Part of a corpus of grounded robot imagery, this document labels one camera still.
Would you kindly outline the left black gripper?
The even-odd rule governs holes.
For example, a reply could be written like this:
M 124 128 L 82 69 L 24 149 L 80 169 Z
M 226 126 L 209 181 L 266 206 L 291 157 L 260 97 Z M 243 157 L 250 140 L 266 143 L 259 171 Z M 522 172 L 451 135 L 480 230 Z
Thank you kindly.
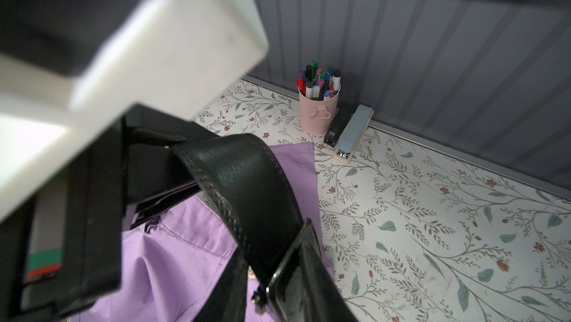
M 121 282 L 121 240 L 196 194 L 172 153 L 208 129 L 137 105 L 1 223 L 1 319 L 60 321 Z

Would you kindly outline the purple trousers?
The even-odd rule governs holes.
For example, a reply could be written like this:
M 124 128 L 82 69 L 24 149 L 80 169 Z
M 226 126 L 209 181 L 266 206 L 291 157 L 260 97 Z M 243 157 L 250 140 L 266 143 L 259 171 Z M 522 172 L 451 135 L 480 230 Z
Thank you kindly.
M 71 321 L 192 321 L 236 249 L 221 219 L 193 196 L 126 232 L 118 292 Z

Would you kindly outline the black leather belt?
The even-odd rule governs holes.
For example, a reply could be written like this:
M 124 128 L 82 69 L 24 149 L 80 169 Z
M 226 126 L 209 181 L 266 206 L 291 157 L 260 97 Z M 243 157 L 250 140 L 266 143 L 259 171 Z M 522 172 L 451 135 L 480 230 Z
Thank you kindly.
M 310 219 L 273 152 L 251 134 L 186 141 L 176 157 L 211 200 L 237 247 L 196 316 L 243 321 L 247 304 L 276 321 L 353 321 L 322 261 Z

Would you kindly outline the pink pen cup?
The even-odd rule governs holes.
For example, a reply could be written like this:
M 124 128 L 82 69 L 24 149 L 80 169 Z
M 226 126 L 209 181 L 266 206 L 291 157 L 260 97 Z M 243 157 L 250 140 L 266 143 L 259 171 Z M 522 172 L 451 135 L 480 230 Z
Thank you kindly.
M 325 135 L 334 120 L 339 96 L 327 100 L 306 97 L 309 89 L 298 90 L 301 128 L 311 135 Z

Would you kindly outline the light blue stapler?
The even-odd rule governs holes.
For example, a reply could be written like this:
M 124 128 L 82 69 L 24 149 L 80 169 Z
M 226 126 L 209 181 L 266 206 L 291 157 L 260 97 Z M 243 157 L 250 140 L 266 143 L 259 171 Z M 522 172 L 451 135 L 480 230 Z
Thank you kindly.
M 334 155 L 336 160 L 345 164 L 351 161 L 373 114 L 370 106 L 361 104 L 357 107 L 338 139 Z

